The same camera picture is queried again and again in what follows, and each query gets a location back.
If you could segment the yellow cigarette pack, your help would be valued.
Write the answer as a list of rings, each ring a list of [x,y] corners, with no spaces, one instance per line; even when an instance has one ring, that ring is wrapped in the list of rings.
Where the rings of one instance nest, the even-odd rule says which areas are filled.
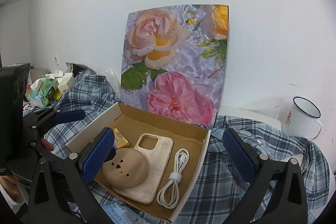
[[[120,131],[117,128],[113,128],[114,133],[114,146],[116,149],[120,148],[129,148],[130,144],[128,140],[120,133]]]

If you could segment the round tan pouch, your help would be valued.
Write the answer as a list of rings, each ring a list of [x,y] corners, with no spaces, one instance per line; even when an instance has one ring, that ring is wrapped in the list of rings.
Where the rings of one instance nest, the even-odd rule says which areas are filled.
[[[102,173],[114,188],[129,189],[143,182],[149,174],[149,162],[139,151],[120,148],[116,155],[102,166]]]

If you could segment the blue plaid shirt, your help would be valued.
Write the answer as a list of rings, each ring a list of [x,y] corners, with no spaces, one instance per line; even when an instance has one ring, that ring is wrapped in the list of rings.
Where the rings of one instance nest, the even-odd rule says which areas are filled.
[[[82,109],[86,116],[82,121],[60,124],[46,134],[46,139],[55,146],[55,155],[66,157],[66,143],[117,101],[106,77],[92,70],[79,74],[76,84],[62,95],[54,108],[61,111]],[[223,146],[222,135],[228,128],[233,128],[258,153],[265,153],[272,160],[302,155],[301,170],[309,211],[327,204],[335,182],[327,160],[315,143],[288,136],[262,122],[219,116],[211,130],[201,173],[177,223],[222,223],[248,189]]]

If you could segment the crumpled green packaging pile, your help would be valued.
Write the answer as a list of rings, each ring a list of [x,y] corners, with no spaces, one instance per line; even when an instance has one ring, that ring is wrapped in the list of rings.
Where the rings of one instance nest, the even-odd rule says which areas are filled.
[[[26,98],[35,107],[47,107],[59,100],[75,83],[72,72],[55,71],[45,74],[28,85]]]

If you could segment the open cardboard box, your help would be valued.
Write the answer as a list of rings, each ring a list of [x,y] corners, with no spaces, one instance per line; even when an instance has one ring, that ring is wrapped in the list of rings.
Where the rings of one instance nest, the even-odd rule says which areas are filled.
[[[107,192],[136,209],[164,221],[175,221],[193,191],[201,172],[210,140],[210,130],[155,115],[123,103],[115,103],[73,137],[66,144],[68,150],[79,153],[105,127],[117,128],[131,146],[136,145],[142,134],[149,133],[171,138],[174,142],[172,154],[180,148],[189,151],[190,159],[182,173],[182,180],[179,184],[180,199],[175,209],[166,209],[157,201],[144,205],[120,196],[113,191],[101,172],[95,179]]]

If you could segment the white enamel mug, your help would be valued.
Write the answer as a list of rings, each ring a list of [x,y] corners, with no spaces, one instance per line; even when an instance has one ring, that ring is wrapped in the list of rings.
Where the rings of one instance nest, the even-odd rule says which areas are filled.
[[[323,129],[320,118],[321,110],[311,100],[295,96],[282,131],[290,136],[315,140]]]

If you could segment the beige phone case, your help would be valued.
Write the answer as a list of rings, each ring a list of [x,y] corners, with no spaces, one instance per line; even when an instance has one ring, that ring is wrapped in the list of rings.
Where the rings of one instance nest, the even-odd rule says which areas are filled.
[[[157,139],[157,143],[153,149],[142,148],[139,146],[141,141],[146,137]],[[139,137],[134,149],[146,157],[149,163],[148,175],[141,184],[134,186],[133,188],[119,189],[113,187],[112,189],[120,196],[126,197],[132,201],[145,205],[152,203],[169,161],[173,145],[174,142],[171,138],[143,133]]]

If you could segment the blue plastic packet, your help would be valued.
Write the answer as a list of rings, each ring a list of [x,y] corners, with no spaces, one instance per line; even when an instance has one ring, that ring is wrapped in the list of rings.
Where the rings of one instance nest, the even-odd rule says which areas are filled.
[[[122,201],[111,202],[102,208],[114,223],[150,223]]]

